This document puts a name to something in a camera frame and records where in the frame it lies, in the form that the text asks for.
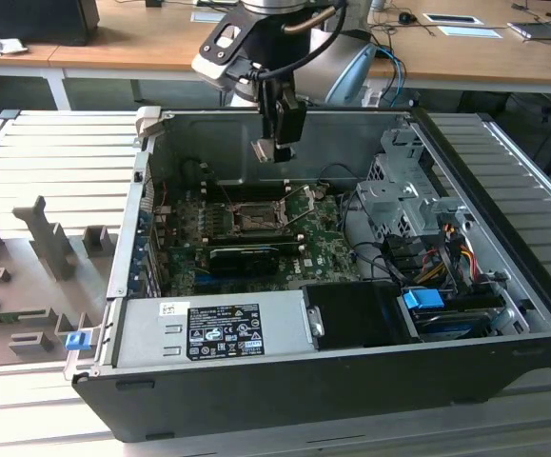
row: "blue latch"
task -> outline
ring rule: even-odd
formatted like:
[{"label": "blue latch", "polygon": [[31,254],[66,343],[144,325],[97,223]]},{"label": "blue latch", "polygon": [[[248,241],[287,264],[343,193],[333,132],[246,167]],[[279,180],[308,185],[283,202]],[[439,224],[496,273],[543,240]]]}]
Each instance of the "blue latch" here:
[{"label": "blue latch", "polygon": [[67,350],[90,350],[91,349],[91,330],[73,331],[66,338]]},{"label": "blue latch", "polygon": [[443,298],[434,288],[413,288],[403,298],[408,309],[444,308]]}]

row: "barcode sticker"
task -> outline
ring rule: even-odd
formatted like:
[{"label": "barcode sticker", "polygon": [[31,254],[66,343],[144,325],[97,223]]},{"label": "barcode sticker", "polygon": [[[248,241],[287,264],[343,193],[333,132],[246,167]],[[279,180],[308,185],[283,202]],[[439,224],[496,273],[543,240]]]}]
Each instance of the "barcode sticker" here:
[{"label": "barcode sticker", "polygon": [[160,316],[187,315],[190,302],[163,302],[159,304]]}]

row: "green circuit board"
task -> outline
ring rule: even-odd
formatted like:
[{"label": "green circuit board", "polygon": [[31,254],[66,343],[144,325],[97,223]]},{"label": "green circuit board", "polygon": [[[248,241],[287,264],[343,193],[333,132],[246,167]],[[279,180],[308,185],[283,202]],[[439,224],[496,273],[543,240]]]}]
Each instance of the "green circuit board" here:
[{"label": "green circuit board", "polygon": [[[294,189],[285,199],[288,221],[307,212],[309,198],[303,191]],[[359,274],[349,255],[349,248],[338,231],[339,208],[332,195],[325,195],[321,188],[309,190],[320,198],[314,201],[314,210],[291,222],[287,228],[304,236],[302,252],[279,258],[275,274],[264,277],[214,279],[209,272],[210,248],[202,241],[198,229],[201,209],[210,206],[220,209],[223,203],[202,203],[200,196],[186,195],[173,208],[178,220],[177,239],[167,246],[167,270],[171,296],[190,296],[218,293],[247,293],[269,290],[297,289],[305,284],[319,282],[356,281]],[[224,224],[232,224],[224,216]]]}]

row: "power supply label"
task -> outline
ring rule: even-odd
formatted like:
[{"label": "power supply label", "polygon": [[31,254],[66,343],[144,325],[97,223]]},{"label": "power supply label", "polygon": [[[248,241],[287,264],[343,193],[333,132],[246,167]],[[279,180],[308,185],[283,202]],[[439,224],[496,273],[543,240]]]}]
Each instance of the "power supply label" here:
[{"label": "power supply label", "polygon": [[222,359],[265,353],[258,304],[188,309],[187,357]]}]

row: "wooden desk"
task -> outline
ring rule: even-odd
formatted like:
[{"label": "wooden desk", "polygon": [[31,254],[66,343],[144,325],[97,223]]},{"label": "wooden desk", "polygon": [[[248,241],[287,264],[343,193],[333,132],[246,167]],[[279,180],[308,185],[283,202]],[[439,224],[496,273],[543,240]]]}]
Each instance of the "wooden desk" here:
[{"label": "wooden desk", "polygon": [[20,54],[5,54],[0,57],[0,66],[48,67],[49,58],[57,49],[57,45],[29,45],[29,52]]},{"label": "wooden desk", "polygon": [[[191,5],[164,4],[146,9],[144,2],[97,0],[100,25],[85,47],[31,46],[30,53],[0,58],[0,74],[41,76],[48,80],[58,109],[70,109],[67,78],[198,80],[192,58],[213,24],[190,22]],[[510,0],[395,0],[411,8],[423,24],[423,12],[469,14],[486,26],[532,21],[512,10]],[[534,12],[551,11],[551,2],[530,2]],[[375,13],[371,19],[397,23],[399,12]],[[472,89],[551,93],[551,44],[528,42],[512,30],[497,30],[502,39],[445,36],[430,28],[399,27],[392,36],[396,54],[405,62],[405,86],[417,89]],[[387,43],[386,35],[375,32]],[[368,84],[378,90],[391,77],[387,60],[374,63]]]},{"label": "wooden desk", "polygon": [[98,0],[100,24],[89,46],[60,46],[52,67],[191,71],[190,62],[214,24],[190,22],[193,7]]},{"label": "wooden desk", "polygon": [[[434,24],[423,17],[424,12],[476,16],[484,22],[484,26],[477,27],[506,27],[508,22],[533,21],[532,15],[512,10],[509,0],[396,0],[394,3],[411,8],[424,25]],[[551,2],[532,1],[529,6],[544,21],[551,20],[545,17],[547,11],[551,12]],[[371,19],[397,23],[399,14],[399,10],[389,10],[374,13]],[[436,36],[430,36],[422,27],[400,26],[391,37],[396,55],[406,64],[407,85],[424,87],[422,82],[439,82],[437,86],[443,88],[450,87],[451,83],[551,86],[551,44],[523,43],[521,36],[511,29],[495,30],[502,39],[446,36],[437,28],[429,29]],[[387,44],[385,33],[375,31],[375,36]],[[379,64],[370,72],[372,77],[389,74]]]}]

